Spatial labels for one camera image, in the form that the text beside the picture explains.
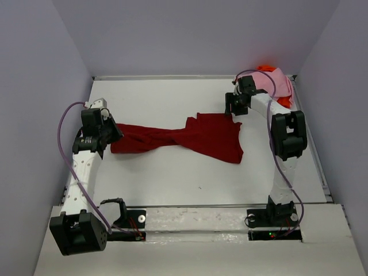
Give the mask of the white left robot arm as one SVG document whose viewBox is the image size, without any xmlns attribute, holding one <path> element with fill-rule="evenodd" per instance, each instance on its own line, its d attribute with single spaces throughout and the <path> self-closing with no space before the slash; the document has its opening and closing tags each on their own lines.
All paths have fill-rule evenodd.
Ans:
<svg viewBox="0 0 368 276">
<path fill-rule="evenodd" d="M 93 201 L 97 171 L 107 145 L 123 134 L 107 108 L 89 108 L 81 112 L 82 127 L 72 145 L 72 160 L 66 160 L 71 179 L 58 216 L 51 217 L 49 229 L 64 256 L 103 251 L 112 225 L 121 227 L 127 212 L 112 208 L 107 218 Z"/>
</svg>

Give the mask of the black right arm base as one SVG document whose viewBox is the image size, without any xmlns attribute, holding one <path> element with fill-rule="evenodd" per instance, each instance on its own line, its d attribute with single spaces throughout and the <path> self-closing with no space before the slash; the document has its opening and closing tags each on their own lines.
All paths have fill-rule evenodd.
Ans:
<svg viewBox="0 0 368 276">
<path fill-rule="evenodd" d="M 298 240 L 302 234 L 298 225 L 298 214 L 293 209 L 290 214 L 273 216 L 266 208 L 248 209 L 244 223 L 248 228 L 249 241 Z"/>
</svg>

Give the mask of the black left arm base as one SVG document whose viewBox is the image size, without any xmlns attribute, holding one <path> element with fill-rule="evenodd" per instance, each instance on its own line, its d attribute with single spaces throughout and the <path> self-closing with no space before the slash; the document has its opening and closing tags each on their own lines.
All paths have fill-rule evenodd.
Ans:
<svg viewBox="0 0 368 276">
<path fill-rule="evenodd" d="M 99 210 L 112 228 L 109 242 L 144 242 L 146 240 L 146 210 L 127 208 L 122 198 L 103 200 Z"/>
</svg>

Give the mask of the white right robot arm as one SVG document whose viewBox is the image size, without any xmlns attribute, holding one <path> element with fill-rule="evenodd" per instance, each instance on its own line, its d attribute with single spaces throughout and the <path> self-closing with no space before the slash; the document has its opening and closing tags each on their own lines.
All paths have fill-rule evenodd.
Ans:
<svg viewBox="0 0 368 276">
<path fill-rule="evenodd" d="M 232 82 L 234 91 L 225 95 L 225 114 L 246 115 L 250 109 L 267 121 L 267 133 L 275 163 L 273 186 L 263 209 L 249 209 L 244 222 L 249 228 L 299 226 L 302 216 L 297 214 L 294 200 L 299 200 L 292 182 L 296 165 L 307 148 L 305 115 L 291 111 L 275 100 L 276 84 L 271 93 L 256 88 L 251 75 L 237 76 Z"/>
</svg>

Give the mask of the dark red t shirt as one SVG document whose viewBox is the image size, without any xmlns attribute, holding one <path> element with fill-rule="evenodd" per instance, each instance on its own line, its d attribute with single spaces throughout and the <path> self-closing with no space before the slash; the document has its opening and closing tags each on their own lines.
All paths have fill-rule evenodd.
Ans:
<svg viewBox="0 0 368 276">
<path fill-rule="evenodd" d="M 123 138 L 110 146 L 113 154 L 142 154 L 160 147 L 178 145 L 199 154 L 239 164 L 243 150 L 239 135 L 241 123 L 222 113 L 197 113 L 182 129 L 161 129 L 118 124 Z"/>
</svg>

